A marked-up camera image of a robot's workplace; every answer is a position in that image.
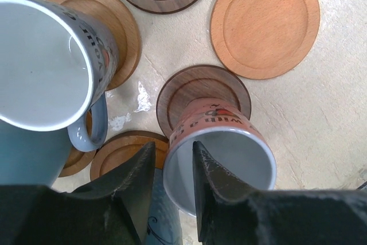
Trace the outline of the large blue mug front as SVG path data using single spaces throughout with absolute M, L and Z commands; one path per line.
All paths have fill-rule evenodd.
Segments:
M 183 244 L 178 208 L 166 194 L 160 169 L 154 172 L 145 244 Z

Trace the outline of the brown ringed coaster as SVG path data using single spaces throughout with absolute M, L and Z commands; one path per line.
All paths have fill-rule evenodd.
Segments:
M 155 142 L 155 167 L 163 169 L 169 140 L 150 131 L 126 131 L 109 139 L 96 153 L 90 168 L 93 181 L 132 158 L 146 143 Z
M 82 152 L 72 146 L 69 157 L 59 174 L 59 177 L 71 176 L 83 170 L 92 162 L 96 152 L 97 150 Z

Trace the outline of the light wood coaster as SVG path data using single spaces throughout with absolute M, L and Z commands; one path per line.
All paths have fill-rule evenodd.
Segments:
M 91 15 L 104 23 L 114 35 L 119 50 L 118 67 L 107 90 L 128 80 L 141 56 L 141 38 L 137 22 L 121 0 L 48 0 Z

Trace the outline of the small orange-handled mug front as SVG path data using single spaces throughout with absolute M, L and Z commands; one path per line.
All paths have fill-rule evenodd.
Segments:
M 237 178 L 260 190 L 276 182 L 275 157 L 264 137 L 234 105 L 216 98 L 190 102 L 170 136 L 163 167 L 163 186 L 170 200 L 195 216 L 193 143 Z

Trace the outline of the orange wood coaster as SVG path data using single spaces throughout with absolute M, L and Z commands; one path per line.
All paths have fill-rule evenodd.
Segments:
M 210 37 L 225 67 L 263 80 L 296 67 L 312 48 L 319 24 L 318 0 L 217 0 Z

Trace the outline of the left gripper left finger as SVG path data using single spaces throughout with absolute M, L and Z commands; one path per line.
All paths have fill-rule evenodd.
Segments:
M 1 186 L 2 244 L 143 244 L 155 143 L 71 193 L 42 185 Z

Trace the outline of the small grey mug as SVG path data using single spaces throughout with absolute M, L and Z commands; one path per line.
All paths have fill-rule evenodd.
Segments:
M 107 135 L 105 91 L 119 61 L 111 31 L 45 0 L 1 0 L 1 119 L 30 131 L 67 129 L 80 151 Z

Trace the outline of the large blue mug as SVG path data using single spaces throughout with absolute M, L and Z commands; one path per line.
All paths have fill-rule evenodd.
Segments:
M 1 121 L 1 185 L 52 186 L 71 148 L 67 129 L 29 131 Z
M 160 169 L 154 172 L 145 244 L 183 244 L 178 208 L 166 194 Z

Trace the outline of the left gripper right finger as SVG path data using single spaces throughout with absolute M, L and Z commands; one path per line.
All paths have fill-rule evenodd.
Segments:
M 198 239 L 203 244 L 365 244 L 363 190 L 258 190 L 193 144 Z

